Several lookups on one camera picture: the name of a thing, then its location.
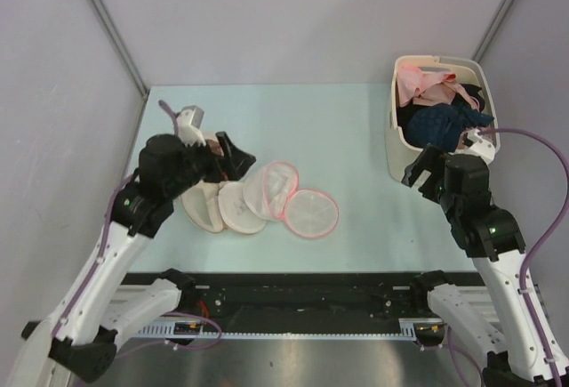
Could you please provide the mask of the black bra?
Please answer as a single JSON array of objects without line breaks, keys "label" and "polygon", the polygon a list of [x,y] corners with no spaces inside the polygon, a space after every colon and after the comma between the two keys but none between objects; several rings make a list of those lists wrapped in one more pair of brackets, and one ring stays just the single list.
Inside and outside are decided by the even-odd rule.
[{"label": "black bra", "polygon": [[465,131],[487,127],[493,120],[493,116],[471,107],[439,103],[412,114],[404,128],[404,137],[417,148],[433,145],[454,152]]}]

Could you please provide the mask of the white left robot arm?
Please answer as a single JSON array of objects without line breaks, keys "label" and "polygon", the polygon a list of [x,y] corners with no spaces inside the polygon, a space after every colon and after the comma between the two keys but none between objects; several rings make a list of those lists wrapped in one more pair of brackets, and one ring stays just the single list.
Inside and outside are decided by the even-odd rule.
[{"label": "white left robot arm", "polygon": [[113,193],[100,238],[74,284],[48,317],[23,329],[25,342],[8,385],[46,386],[56,366],[93,383],[145,325],[171,311],[184,316],[195,309],[194,280],[170,269],[148,292],[106,315],[133,262],[172,215],[174,200],[201,181],[240,180],[255,164],[255,156],[226,133],[216,138],[219,150],[207,141],[187,144],[169,133],[147,140],[137,168]]}]

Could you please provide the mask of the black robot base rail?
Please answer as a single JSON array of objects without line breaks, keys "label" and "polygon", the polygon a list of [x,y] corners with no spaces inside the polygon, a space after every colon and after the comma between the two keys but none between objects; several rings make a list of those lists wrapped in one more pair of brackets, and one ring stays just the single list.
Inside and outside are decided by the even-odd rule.
[{"label": "black robot base rail", "polygon": [[193,273],[212,319],[432,318],[414,273]]}]

